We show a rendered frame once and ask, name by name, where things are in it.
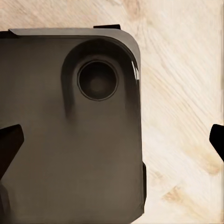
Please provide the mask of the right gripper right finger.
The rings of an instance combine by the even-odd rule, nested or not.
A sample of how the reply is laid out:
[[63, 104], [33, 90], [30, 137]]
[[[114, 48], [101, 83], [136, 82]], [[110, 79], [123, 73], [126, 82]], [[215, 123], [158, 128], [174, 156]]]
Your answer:
[[213, 124], [209, 141], [224, 161], [224, 126]]

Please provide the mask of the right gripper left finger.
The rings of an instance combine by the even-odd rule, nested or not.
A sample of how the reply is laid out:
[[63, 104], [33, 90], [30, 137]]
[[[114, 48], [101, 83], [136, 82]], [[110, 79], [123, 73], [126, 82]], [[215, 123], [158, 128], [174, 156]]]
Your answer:
[[20, 124], [0, 129], [0, 180], [24, 142]]

